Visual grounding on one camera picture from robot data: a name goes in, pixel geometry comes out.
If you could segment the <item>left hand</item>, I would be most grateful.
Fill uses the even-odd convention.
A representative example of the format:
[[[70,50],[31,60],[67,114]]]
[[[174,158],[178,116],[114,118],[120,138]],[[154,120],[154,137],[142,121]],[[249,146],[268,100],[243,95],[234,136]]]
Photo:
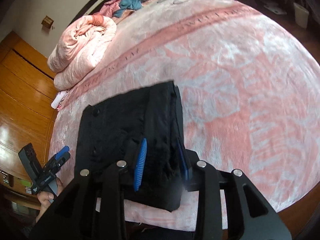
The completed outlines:
[[[57,184],[57,196],[58,196],[63,191],[64,186],[59,178],[56,178],[56,184]],[[35,222],[38,222],[39,219],[42,217],[42,215],[50,207],[50,205],[51,205],[50,201],[54,199],[54,195],[52,193],[42,191],[37,195],[37,198],[38,198],[39,202],[41,203],[41,207],[40,207],[40,213],[36,217]]]

